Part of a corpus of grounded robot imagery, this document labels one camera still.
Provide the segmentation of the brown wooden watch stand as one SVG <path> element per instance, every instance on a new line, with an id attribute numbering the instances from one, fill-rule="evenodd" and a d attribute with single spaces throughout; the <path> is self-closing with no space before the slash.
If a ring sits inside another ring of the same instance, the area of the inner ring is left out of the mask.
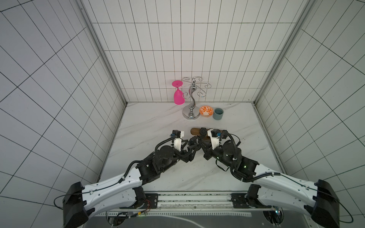
<path id="1" fill-rule="evenodd" d="M 199 133 L 199 130 L 200 130 L 201 128 L 192 128 L 191 129 L 191 135 L 193 135 L 193 136 L 198 136 L 199 138 L 200 138 L 200 140 L 206 140 L 206 141 L 210 141 L 210 137 L 207 135 L 206 137 L 201 137 L 200 136 L 200 133 Z"/>

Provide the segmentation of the black wrist watch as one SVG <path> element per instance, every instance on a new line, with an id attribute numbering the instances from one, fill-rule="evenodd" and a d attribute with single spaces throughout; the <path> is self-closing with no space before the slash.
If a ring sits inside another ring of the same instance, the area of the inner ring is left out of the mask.
<path id="1" fill-rule="evenodd" d="M 199 146 L 199 139 L 198 136 L 192 137 L 188 142 L 188 148 L 193 150 L 195 147 Z"/>

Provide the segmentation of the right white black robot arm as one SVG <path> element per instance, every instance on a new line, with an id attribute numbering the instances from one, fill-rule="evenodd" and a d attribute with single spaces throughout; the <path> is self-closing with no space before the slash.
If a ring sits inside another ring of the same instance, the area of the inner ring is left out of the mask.
<path id="1" fill-rule="evenodd" d="M 252 208 L 270 206 L 300 212 L 324 228 L 340 226 L 340 202 L 325 180 L 301 180 L 276 172 L 257 161 L 243 157 L 229 140 L 221 145 L 198 140 L 206 160 L 214 158 L 227 166 L 237 180 L 249 183 L 246 204 Z"/>

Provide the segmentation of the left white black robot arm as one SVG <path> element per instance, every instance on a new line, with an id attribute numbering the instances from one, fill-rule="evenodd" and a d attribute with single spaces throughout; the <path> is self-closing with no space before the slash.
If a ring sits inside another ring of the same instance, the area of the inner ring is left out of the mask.
<path id="1" fill-rule="evenodd" d="M 143 185 L 160 178 L 178 161 L 192 161 L 201 148 L 194 139 L 170 141 L 172 145 L 163 141 L 143 160 L 132 161 L 123 174 L 86 186 L 72 184 L 62 196 L 63 226 L 78 228 L 102 212 L 140 207 L 146 200 Z"/>

